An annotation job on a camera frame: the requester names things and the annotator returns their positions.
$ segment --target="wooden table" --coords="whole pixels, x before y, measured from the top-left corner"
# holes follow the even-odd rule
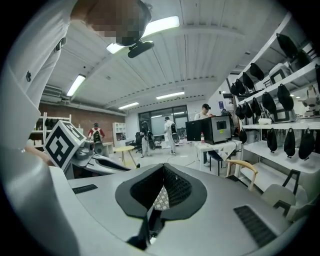
[[[134,158],[132,157],[132,154],[131,154],[131,150],[133,150],[135,147],[134,146],[122,146],[122,147],[118,147],[118,148],[115,148],[114,151],[115,152],[121,152],[122,153],[122,163],[124,166],[126,166],[126,161],[125,161],[125,154],[124,152],[128,151],[129,152],[129,155],[130,157],[132,158],[132,161],[134,163],[135,166],[137,166]]]

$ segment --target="white table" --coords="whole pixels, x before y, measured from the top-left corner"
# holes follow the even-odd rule
[[[208,151],[216,151],[218,155],[222,158],[223,161],[227,160],[231,153],[236,149],[240,150],[242,148],[241,141],[239,140],[231,140],[228,142],[217,143],[217,144],[208,144],[208,143],[201,143],[199,141],[192,142],[195,150],[195,160],[200,160],[200,171],[203,170],[204,165],[204,152]],[[241,159],[242,154],[237,153],[237,159]],[[238,176],[240,170],[240,166],[237,165],[235,169],[235,175]]]

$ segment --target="wooden chair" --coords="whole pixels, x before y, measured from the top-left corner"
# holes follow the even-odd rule
[[[241,167],[246,167],[246,168],[250,169],[251,171],[253,171],[253,177],[252,177],[251,183],[250,183],[250,185],[248,187],[248,190],[252,191],[253,188],[254,188],[254,183],[255,183],[256,176],[258,174],[258,171],[256,170],[256,168],[251,163],[248,163],[248,162],[243,161],[243,160],[231,160],[231,159],[228,159],[227,163],[228,163],[228,169],[227,169],[227,172],[226,172],[226,178],[228,178],[228,179],[231,178],[231,180],[234,180],[234,181],[239,181],[239,182],[243,183],[240,179],[238,179],[234,175],[230,176],[231,164],[240,165]]]

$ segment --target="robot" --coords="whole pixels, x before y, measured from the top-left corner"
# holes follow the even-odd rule
[[[305,112],[304,116],[318,117],[320,116],[320,99],[313,85],[309,86],[306,91],[307,99],[302,101],[305,107],[309,107],[309,110]]]

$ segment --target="black office chair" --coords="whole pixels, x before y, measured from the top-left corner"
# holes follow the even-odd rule
[[[130,143],[131,146],[134,146],[134,150],[137,150],[135,153],[142,153],[142,137],[140,132],[135,133],[135,142]]]

